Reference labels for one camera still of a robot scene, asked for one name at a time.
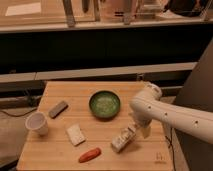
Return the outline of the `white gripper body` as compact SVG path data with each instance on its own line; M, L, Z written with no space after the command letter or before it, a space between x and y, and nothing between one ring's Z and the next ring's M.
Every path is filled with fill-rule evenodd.
M133 115L133 120L137 125L137 128L140 130L144 138L148 138L151 133L151 119L145 117L137 117Z

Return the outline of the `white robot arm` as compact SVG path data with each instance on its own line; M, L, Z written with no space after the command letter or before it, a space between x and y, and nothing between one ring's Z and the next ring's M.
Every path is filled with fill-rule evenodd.
M146 84L131 100L134 121L148 127L153 119L213 144L213 112L172 105L160 101L162 90Z

